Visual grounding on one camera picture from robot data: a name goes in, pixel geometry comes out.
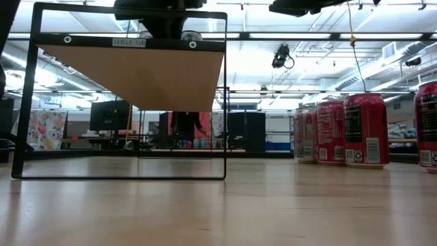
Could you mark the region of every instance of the computer monitor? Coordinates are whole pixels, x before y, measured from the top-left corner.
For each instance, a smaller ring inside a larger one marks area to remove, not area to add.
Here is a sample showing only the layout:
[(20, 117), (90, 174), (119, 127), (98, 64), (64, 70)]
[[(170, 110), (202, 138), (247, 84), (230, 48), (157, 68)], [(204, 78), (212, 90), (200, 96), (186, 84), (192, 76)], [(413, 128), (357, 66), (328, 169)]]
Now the computer monitor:
[(93, 102), (89, 129), (91, 131), (130, 130), (132, 128), (132, 114), (129, 119), (130, 107), (129, 102), (124, 100)]

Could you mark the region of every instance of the yellow cable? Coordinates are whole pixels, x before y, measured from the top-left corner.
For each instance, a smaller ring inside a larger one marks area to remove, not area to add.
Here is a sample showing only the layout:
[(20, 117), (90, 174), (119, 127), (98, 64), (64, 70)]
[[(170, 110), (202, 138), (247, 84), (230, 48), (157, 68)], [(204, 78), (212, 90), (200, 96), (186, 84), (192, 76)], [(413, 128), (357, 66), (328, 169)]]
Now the yellow cable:
[(129, 135), (129, 124), (130, 124), (130, 114), (132, 113), (132, 105), (129, 105), (129, 116), (128, 116), (128, 125), (126, 126), (126, 138), (125, 138), (125, 142), (128, 142), (128, 135)]
[(364, 81), (363, 75), (361, 74), (360, 63), (358, 62), (358, 57), (356, 56), (356, 51), (355, 51), (356, 38), (354, 37), (354, 30), (352, 28), (352, 12), (350, 11), (349, 1), (348, 1), (348, 10), (349, 10), (349, 26), (350, 26), (350, 46), (354, 50), (354, 57), (355, 57), (356, 67), (358, 68), (358, 72), (360, 73), (361, 81), (363, 82), (364, 92), (367, 92), (367, 90), (366, 90), (366, 82)]

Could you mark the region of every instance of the cable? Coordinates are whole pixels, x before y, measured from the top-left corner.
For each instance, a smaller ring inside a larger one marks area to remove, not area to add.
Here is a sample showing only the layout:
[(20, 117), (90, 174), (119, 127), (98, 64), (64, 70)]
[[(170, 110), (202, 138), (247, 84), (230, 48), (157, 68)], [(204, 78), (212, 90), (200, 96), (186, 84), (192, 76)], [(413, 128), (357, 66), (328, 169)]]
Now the cable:
[(354, 30), (352, 28), (352, 12), (350, 11), (349, 1), (348, 1), (348, 10), (349, 10), (349, 26), (350, 26), (350, 46), (352, 46), (352, 49), (354, 50), (355, 62), (356, 62), (356, 66), (358, 67), (358, 72), (360, 73), (361, 81), (363, 82), (364, 92), (367, 92), (366, 82), (364, 81), (363, 75), (361, 74), (360, 63), (358, 62), (358, 57), (356, 56), (356, 51), (355, 51), (356, 38), (354, 37)]
[(294, 62), (293, 57), (291, 57), (290, 55), (288, 55), (288, 57), (293, 61), (293, 66), (291, 66), (291, 67), (288, 68), (288, 67), (284, 64), (284, 68), (287, 68), (288, 70), (290, 70), (290, 69), (294, 68), (294, 65), (296, 64), (296, 62)]

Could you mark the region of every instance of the shelf label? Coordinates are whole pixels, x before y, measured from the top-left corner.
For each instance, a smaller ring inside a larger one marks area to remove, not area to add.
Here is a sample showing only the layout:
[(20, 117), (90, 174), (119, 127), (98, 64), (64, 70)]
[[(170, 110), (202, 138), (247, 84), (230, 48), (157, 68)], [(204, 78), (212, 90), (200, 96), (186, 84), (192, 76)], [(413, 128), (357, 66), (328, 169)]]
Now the shelf label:
[(113, 38), (112, 46), (145, 48), (145, 41), (143, 38)]

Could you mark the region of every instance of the wooden floor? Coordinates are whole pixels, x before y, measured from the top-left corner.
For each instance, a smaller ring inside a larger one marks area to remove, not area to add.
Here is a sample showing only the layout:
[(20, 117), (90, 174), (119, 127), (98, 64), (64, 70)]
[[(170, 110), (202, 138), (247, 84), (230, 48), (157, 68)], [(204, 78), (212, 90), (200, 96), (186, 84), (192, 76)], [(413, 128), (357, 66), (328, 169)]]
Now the wooden floor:
[[(25, 174), (220, 170), (211, 160), (150, 161), (36, 161)], [(229, 159), (228, 171), (225, 182), (19, 181), (0, 164), (0, 245), (437, 245), (437, 175), (416, 165)]]

